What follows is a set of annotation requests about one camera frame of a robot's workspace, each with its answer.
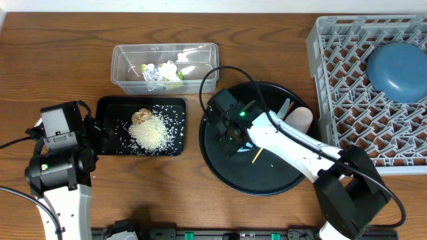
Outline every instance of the black tray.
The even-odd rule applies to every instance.
[[[173,119],[169,124],[165,124],[168,129],[177,129],[173,136],[172,147],[155,154],[146,153],[145,149],[138,147],[132,149],[131,136],[127,132],[132,124],[132,114],[141,108],[150,111],[161,111],[164,117]],[[185,130],[185,101],[180,98],[166,97],[102,97],[98,101],[96,119],[101,121],[106,128],[112,130],[111,138],[107,143],[105,151],[101,155],[159,155],[177,156],[183,151],[184,130]]]
[[[258,86],[263,93],[267,106],[272,111],[279,111],[287,98],[294,102],[290,111],[297,107],[308,107],[302,99],[289,89],[263,82],[258,82]],[[237,100],[246,104],[251,100],[258,100],[257,93],[251,83],[242,83],[228,90]],[[304,178],[304,175],[297,169],[265,149],[254,164],[252,164],[252,159],[259,151],[257,147],[251,151],[226,157],[214,140],[217,133],[216,127],[206,123],[207,121],[202,119],[199,129],[201,154],[211,172],[232,189],[250,195],[275,195],[295,187]],[[318,126],[315,120],[310,125],[307,135],[319,139]]]

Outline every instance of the dish rack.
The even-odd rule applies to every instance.
[[[405,42],[427,52],[427,15],[319,17],[306,39],[322,141],[363,148],[381,175],[427,173],[427,97],[396,103],[370,84],[377,48]]]

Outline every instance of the wood surface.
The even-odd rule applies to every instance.
[[[246,70],[298,94],[318,116],[306,37],[316,14],[222,15],[160,13],[8,13],[0,36],[0,143],[24,136],[40,108],[84,100],[95,111],[106,95],[124,95],[110,81],[111,56],[119,44],[213,42],[220,64]],[[221,72],[217,90],[247,81]],[[204,94],[207,101],[211,94]],[[205,165],[198,133],[202,111],[197,95],[187,104],[185,147],[179,157],[102,156],[92,175],[91,225],[105,227],[133,217],[144,227],[284,229],[321,227],[325,219],[312,184],[272,197],[252,197],[219,182]],[[34,142],[0,150],[0,185],[29,193],[24,169]],[[385,177],[405,204],[401,239],[427,234],[427,177]],[[0,193],[0,239],[44,239],[37,208]],[[393,223],[391,203],[374,223]]]

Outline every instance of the round black tray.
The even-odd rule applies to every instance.
[[[308,107],[295,93],[284,87],[265,82],[258,82],[258,86],[272,111],[279,111],[287,98],[294,102],[290,111],[297,107]],[[251,83],[236,85],[229,91],[237,100],[246,104],[253,99],[258,100]],[[232,189],[250,195],[275,195],[295,187],[304,178],[298,170],[265,149],[254,164],[252,159],[259,151],[257,147],[226,157],[214,140],[215,126],[208,125],[203,119],[205,115],[199,128],[201,154],[211,172]],[[320,138],[316,121],[312,122],[307,135]]]

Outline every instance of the transparent bin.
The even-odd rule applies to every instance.
[[[173,61],[182,81],[145,81],[141,72],[134,71],[142,64]],[[118,45],[113,50],[111,81],[125,93],[180,94],[198,93],[206,73],[219,65],[218,46],[215,43],[169,43]],[[203,92],[215,91],[218,71],[212,73],[203,84]]]

